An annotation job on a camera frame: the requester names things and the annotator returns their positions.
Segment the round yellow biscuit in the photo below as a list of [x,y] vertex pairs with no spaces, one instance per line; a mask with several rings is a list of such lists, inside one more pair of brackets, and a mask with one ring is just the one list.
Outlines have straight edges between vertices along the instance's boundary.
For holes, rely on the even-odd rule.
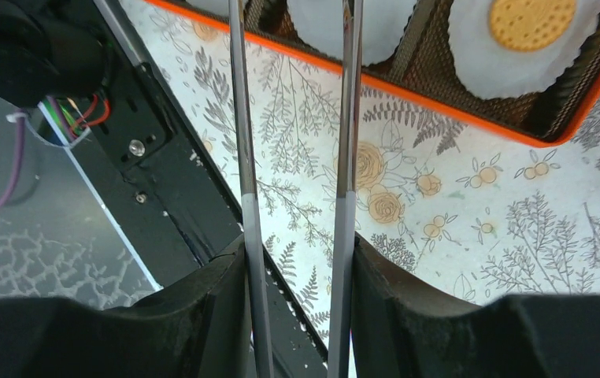
[[548,47],[569,28],[575,0],[496,0],[489,10],[489,29],[507,50],[532,52]]

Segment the orange cookie tin box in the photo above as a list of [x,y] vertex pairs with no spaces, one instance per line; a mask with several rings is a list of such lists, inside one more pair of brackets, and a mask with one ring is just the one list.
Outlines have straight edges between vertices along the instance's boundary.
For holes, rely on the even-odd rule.
[[366,68],[363,83],[530,146],[568,142],[600,96],[600,12],[579,55],[547,89],[479,99],[458,78],[450,51],[451,1],[423,1],[403,22],[401,46]]

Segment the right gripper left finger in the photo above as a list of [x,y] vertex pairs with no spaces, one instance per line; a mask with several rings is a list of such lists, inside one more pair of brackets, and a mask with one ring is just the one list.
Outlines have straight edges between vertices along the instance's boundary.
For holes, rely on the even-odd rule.
[[0,377],[244,377],[244,242],[129,307],[0,299]]

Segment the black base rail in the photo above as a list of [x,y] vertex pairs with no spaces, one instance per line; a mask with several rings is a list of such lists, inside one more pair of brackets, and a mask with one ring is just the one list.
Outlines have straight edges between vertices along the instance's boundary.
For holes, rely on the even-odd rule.
[[108,120],[76,157],[143,264],[168,286],[241,237],[241,209],[118,1],[45,1],[108,48]]

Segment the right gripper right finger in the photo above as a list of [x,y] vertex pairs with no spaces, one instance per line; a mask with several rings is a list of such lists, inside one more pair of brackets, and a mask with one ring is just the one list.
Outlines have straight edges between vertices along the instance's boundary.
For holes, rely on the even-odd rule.
[[478,306],[366,241],[354,250],[360,377],[600,377],[600,295],[505,295]]

